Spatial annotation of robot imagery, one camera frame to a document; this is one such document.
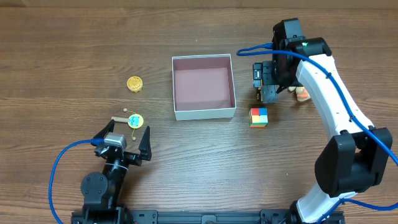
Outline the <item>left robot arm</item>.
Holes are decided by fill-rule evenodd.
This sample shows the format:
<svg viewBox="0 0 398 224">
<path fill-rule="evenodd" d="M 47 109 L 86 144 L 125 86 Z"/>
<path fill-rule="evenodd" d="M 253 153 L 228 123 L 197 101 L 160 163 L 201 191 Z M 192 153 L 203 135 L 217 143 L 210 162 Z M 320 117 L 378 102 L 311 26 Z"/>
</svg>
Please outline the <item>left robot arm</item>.
<svg viewBox="0 0 398 224">
<path fill-rule="evenodd" d="M 111 120 L 93 137 L 95 156 L 106 160 L 101 172 L 92 172 L 81 182 L 84 203 L 81 212 L 73 212 L 71 223 L 127 224 L 134 223 L 133 215 L 127 206 L 119 203 L 119 196 L 129 166 L 141 166 L 142 161 L 150 161 L 150 127 L 146 127 L 138 150 L 126 150 L 126 138 L 113 132 L 115 120 Z"/>
</svg>

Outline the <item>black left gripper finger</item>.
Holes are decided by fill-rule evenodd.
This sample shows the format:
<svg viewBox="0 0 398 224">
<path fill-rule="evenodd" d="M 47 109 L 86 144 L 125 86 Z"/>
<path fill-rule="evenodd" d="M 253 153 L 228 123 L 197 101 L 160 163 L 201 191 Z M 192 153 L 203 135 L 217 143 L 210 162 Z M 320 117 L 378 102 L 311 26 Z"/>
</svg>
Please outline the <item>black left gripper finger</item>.
<svg viewBox="0 0 398 224">
<path fill-rule="evenodd" d="M 104 139 L 108 133 L 114 131 L 115 120 L 111 120 L 93 139 Z"/>
<path fill-rule="evenodd" d="M 150 146 L 150 127 L 147 126 L 139 144 L 141 160 L 150 161 L 152 158 L 152 150 Z"/>
</svg>

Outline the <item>yellow and grey toy truck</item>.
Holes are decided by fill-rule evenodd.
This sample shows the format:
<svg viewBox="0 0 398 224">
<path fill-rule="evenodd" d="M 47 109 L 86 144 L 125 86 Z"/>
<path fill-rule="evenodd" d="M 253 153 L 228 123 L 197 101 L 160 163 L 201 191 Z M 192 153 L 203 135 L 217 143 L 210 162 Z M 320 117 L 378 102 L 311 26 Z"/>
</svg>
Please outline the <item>yellow and grey toy truck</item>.
<svg viewBox="0 0 398 224">
<path fill-rule="evenodd" d="M 276 103 L 278 100 L 278 94 L 276 93 L 276 85 L 263 85 L 257 88 L 257 100 L 264 103 Z"/>
</svg>

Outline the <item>multicoloured puzzle cube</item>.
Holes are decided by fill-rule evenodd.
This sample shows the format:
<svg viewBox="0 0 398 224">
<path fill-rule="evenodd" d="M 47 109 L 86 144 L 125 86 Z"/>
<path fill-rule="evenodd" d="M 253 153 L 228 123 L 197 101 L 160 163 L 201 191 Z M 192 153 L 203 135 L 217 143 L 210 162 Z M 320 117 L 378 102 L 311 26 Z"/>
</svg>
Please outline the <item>multicoloured puzzle cube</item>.
<svg viewBox="0 0 398 224">
<path fill-rule="evenodd" d="M 264 128 L 268 124 L 268 112 L 266 108 L 251 108 L 249 111 L 251 128 Z"/>
</svg>

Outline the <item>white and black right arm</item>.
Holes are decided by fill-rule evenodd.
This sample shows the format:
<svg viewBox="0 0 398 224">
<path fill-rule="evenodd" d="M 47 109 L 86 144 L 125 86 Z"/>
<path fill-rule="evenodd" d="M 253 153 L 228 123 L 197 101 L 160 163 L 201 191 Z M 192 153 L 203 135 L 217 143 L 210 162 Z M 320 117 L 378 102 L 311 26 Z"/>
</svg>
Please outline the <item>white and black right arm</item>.
<svg viewBox="0 0 398 224">
<path fill-rule="evenodd" d="M 326 41 L 309 39 L 297 18 L 273 28 L 272 41 L 242 50 L 270 54 L 252 67 L 257 99 L 274 103 L 283 90 L 304 88 L 318 110 L 328 144 L 315 162 L 316 184 L 293 202 L 283 223 L 342 223 L 338 206 L 378 185 L 388 160 L 396 160 L 387 128 L 377 128 L 361 112 L 336 69 Z"/>
</svg>

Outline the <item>yellow round ridged toy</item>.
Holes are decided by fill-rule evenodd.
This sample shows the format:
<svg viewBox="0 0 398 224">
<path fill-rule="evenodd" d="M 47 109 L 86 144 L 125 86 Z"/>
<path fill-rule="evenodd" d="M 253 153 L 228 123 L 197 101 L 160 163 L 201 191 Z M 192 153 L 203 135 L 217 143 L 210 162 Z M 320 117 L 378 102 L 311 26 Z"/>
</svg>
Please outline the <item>yellow round ridged toy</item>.
<svg viewBox="0 0 398 224">
<path fill-rule="evenodd" d="M 126 82 L 127 88 L 133 92 L 133 93 L 137 93 L 139 91 L 142 90 L 143 88 L 143 81 L 140 77 L 138 76 L 132 76 L 130 78 L 128 78 L 127 82 Z"/>
</svg>

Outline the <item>cream plush animal toy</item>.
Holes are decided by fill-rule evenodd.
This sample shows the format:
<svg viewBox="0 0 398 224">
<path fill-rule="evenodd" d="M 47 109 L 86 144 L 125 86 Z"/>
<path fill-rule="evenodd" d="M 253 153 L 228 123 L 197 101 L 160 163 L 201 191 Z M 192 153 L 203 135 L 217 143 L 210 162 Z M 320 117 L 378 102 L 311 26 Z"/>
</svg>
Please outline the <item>cream plush animal toy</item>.
<svg viewBox="0 0 398 224">
<path fill-rule="evenodd" d="M 304 86 L 290 86 L 288 87 L 288 91 L 295 92 L 299 102 L 307 101 L 311 98 Z"/>
</svg>

